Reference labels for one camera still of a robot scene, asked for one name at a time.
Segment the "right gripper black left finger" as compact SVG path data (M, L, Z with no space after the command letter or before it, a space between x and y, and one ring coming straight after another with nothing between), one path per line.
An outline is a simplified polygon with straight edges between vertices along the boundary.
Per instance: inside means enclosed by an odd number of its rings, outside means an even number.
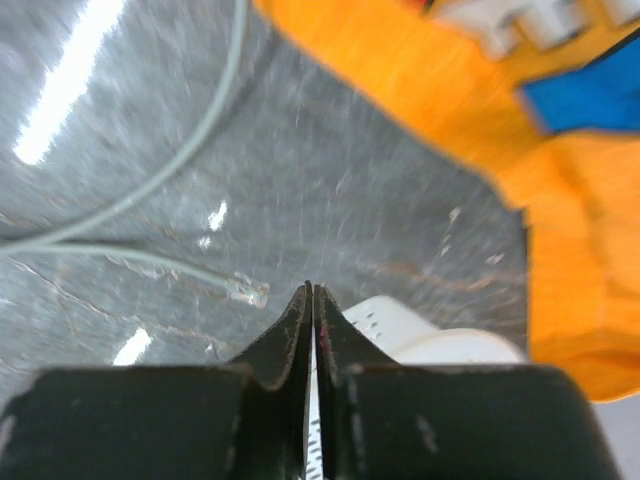
M313 292L298 287L280 318L231 365L247 375L233 441L232 479L305 475Z

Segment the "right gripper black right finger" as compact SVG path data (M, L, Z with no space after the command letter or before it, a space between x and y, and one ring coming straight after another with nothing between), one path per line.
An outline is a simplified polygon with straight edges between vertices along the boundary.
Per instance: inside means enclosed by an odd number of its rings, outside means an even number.
M324 476L398 479L400 365L358 333L320 285L313 325Z

